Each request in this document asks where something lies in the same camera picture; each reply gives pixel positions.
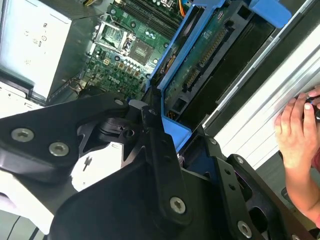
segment finger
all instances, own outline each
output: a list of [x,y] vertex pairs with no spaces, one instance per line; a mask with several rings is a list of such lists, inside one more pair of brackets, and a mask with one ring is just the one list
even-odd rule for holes
[[310,103],[304,104],[303,134],[306,138],[313,137],[317,133],[315,111]]
[[291,132],[298,135],[303,135],[302,114],[304,112],[306,99],[307,95],[305,93],[300,93],[298,99],[295,101],[290,117]]
[[274,130],[275,130],[275,135],[278,136],[281,134],[282,132],[282,128],[281,128],[281,114],[279,114],[274,122]]
[[314,89],[309,91],[307,94],[308,94],[309,97],[319,96],[320,95],[320,85],[315,86]]
[[315,106],[320,104],[320,97],[313,99],[311,103],[312,103],[312,105],[315,105]]
[[290,127],[290,117],[292,113],[292,109],[295,106],[296,99],[293,98],[289,101],[289,103],[285,106],[284,111],[281,115],[281,129],[282,133],[289,135],[291,133]]

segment orange wire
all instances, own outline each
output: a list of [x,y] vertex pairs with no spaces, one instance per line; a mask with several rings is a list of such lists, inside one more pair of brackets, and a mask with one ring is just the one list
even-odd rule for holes
[[185,17],[186,13],[185,13],[185,10],[182,6],[182,2],[181,2],[181,0],[178,0],[178,2],[179,2],[180,13],[181,13],[182,17]]

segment fingernail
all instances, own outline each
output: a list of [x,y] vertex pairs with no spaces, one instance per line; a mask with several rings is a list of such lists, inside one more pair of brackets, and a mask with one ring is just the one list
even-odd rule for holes
[[310,109],[311,109],[311,104],[310,104],[310,103],[306,103],[306,104],[304,105],[304,109],[310,110]]
[[308,92],[308,96],[309,97],[315,97],[315,96],[317,96],[317,92],[312,90],[312,91]]
[[302,92],[299,94],[298,99],[304,99],[305,97],[306,97],[306,94]]

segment chip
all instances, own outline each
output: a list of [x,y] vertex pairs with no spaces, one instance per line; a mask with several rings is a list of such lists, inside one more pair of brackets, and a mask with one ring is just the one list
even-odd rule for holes
[[145,66],[153,51],[152,46],[137,38],[128,56]]
[[119,69],[124,69],[124,68],[125,68],[125,65],[124,65],[122,62],[120,62],[118,68],[119,68]]

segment silver screw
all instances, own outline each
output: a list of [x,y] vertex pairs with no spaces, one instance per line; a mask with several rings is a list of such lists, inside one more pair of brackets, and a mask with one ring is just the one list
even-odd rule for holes
[[210,142],[211,142],[212,144],[214,144],[214,145],[216,145],[216,144],[217,144],[217,141],[216,141],[216,140],[214,140],[213,138],[210,138]]
[[155,111],[155,110],[153,110],[152,108],[151,108],[151,109],[149,109],[149,113],[151,113],[151,114],[153,114],[153,115],[157,115],[156,111]]
[[186,211],[186,205],[184,201],[182,201],[182,199],[177,196],[173,196],[170,199],[170,206],[172,210],[175,211],[177,214],[184,214]]
[[49,152],[56,157],[64,157],[69,153],[69,147],[63,142],[54,142],[49,146]]
[[238,221],[238,229],[247,239],[252,237],[251,229],[244,221]]
[[240,164],[244,164],[244,160],[241,157],[237,156],[236,159]]
[[114,101],[115,101],[116,104],[119,104],[119,105],[121,105],[121,106],[124,104],[124,103],[123,103],[121,100],[119,100],[119,99],[115,99]]
[[35,134],[28,128],[17,128],[11,132],[11,137],[21,143],[26,143],[34,139]]
[[300,240],[300,238],[297,235],[292,234],[292,240]]

